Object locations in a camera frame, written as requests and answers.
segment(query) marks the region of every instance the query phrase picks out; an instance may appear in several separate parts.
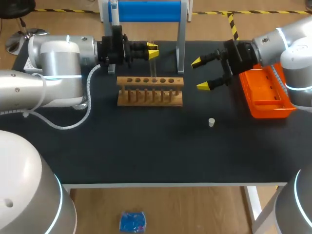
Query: white cable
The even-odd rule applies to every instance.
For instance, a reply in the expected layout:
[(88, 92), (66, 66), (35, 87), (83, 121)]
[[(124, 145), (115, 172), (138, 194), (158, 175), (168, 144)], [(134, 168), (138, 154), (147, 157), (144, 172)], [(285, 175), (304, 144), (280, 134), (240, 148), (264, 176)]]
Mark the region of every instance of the white cable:
[(287, 88), (285, 87), (284, 83), (281, 80), (281, 77), (279, 77), (279, 74), (277, 73), (277, 71), (276, 71), (276, 69), (274, 68), (273, 65), (271, 65), (271, 69), (272, 69), (272, 71), (273, 71), (273, 73), (274, 73), (274, 75), (275, 75), (279, 85), (282, 87), (284, 93), (288, 96)]
[(12, 111), (2, 111), (0, 112), (0, 116), (1, 115), (6, 115), (6, 114), (13, 114), (13, 113), (23, 113), (24, 117), (27, 117), (29, 114), (32, 114), (34, 116), (37, 116), (38, 118), (42, 119), (44, 122), (46, 122), (49, 126), (51, 126), (52, 128), (58, 129), (58, 130), (69, 130), (69, 129), (73, 129), (78, 127), (79, 125), (81, 125), (89, 116), (90, 112), (91, 112), (91, 93), (90, 93), (90, 81), (91, 81), (91, 77), (93, 75), (93, 73), (99, 69), (101, 66), (100, 65), (96, 65), (94, 68), (92, 68), (92, 70), (90, 71), (88, 78), (87, 78), (87, 98), (88, 98), (88, 108), (87, 108), (87, 112), (85, 114), (85, 116), (77, 123), (70, 125), (70, 126), (58, 126), (54, 123), (52, 123), (50, 120), (48, 120), (46, 117), (44, 117), (43, 115), (35, 112), (34, 110), (37, 109), (38, 107), (40, 107), (40, 105), (42, 104), (44, 97), (45, 97), (45, 90), (46, 90), (46, 80), (44, 79), (44, 76), (42, 76), (41, 74), (38, 73), (33, 73), (32, 75), (39, 75), (41, 78), (43, 78), (44, 82), (43, 82), (43, 91), (41, 93), (41, 98), (38, 102), (38, 104), (31, 110), (12, 110)]
[(79, 125), (81, 125), (89, 116), (90, 112), (91, 112), (91, 93), (90, 93), (90, 80), (91, 80), (91, 77), (93, 75), (93, 73), (99, 69), (101, 66), (100, 65), (96, 65), (89, 73), (88, 75), (88, 78), (87, 78), (87, 98), (88, 98), (88, 108), (87, 108), (87, 112), (85, 114), (85, 116), (77, 123), (73, 124), (73, 125), (70, 125), (70, 126), (65, 126), (65, 127), (62, 127), (62, 126), (58, 126), (54, 123), (52, 123), (50, 120), (48, 120), (46, 117), (42, 116), (41, 114), (37, 113), (37, 112), (29, 112), (30, 114), (34, 115), (34, 116), (37, 116), (38, 118), (42, 119), (44, 122), (46, 122), (49, 126), (51, 126), (52, 128), (55, 128), (55, 129), (59, 129), (59, 130), (69, 130), (69, 129), (73, 129), (73, 128), (76, 128), (78, 127)]

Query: white frame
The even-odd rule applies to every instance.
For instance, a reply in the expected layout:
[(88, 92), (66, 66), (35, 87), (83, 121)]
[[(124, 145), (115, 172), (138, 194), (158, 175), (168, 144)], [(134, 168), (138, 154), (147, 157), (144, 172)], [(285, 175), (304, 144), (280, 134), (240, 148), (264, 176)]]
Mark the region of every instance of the white frame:
[[(103, 0), (97, 0), (97, 2), (98, 2), (98, 8), (99, 8), (99, 18), (100, 18), (101, 22), (103, 22), (103, 8), (102, 8)], [(187, 21), (191, 22), (192, 21), (192, 13), (193, 13), (193, 0), (188, 1), (187, 13), (188, 13)]]

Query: white table leg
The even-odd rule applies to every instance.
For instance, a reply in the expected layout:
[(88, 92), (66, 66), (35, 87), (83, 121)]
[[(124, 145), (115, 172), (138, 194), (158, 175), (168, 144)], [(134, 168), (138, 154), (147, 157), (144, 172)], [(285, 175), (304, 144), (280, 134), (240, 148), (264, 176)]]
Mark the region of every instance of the white table leg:
[(190, 0), (189, 11), (188, 11), (189, 15), (187, 18), (188, 22), (191, 22), (191, 20), (192, 20), (192, 12), (193, 12), (193, 0)]
[(264, 234), (275, 225), (275, 202), (282, 188), (279, 188), (252, 225), (253, 234)]
[(252, 223), (258, 218), (260, 215), (262, 208), (258, 196), (258, 191), (256, 186), (246, 186), (244, 187), (249, 214), (252, 220)]
[(98, 8), (99, 8), (99, 17), (101, 19), (101, 22), (103, 22), (103, 7), (102, 7), (103, 0), (97, 0), (97, 2), (98, 2)]

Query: blue object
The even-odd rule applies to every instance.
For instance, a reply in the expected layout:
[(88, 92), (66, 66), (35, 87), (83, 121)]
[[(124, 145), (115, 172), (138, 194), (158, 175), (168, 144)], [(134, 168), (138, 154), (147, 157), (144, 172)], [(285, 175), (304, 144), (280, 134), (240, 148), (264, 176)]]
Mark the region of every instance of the blue object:
[(119, 230), (127, 233), (143, 233), (146, 228), (146, 219), (144, 212), (121, 214)]
[[(181, 1), (119, 1), (120, 22), (180, 22)], [(108, 2), (112, 22), (111, 2)]]

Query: chair base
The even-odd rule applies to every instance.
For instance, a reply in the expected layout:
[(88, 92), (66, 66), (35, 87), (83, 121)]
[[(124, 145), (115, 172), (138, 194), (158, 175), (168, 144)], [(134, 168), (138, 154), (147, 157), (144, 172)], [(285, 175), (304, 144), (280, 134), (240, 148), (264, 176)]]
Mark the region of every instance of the chair base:
[(21, 31), (16, 32), (5, 43), (5, 49), (7, 52), (13, 55), (18, 55), (24, 41), (29, 40), (33, 35), (48, 35), (49, 33), (43, 29), (31, 28), (27, 29), (28, 34), (24, 34)]

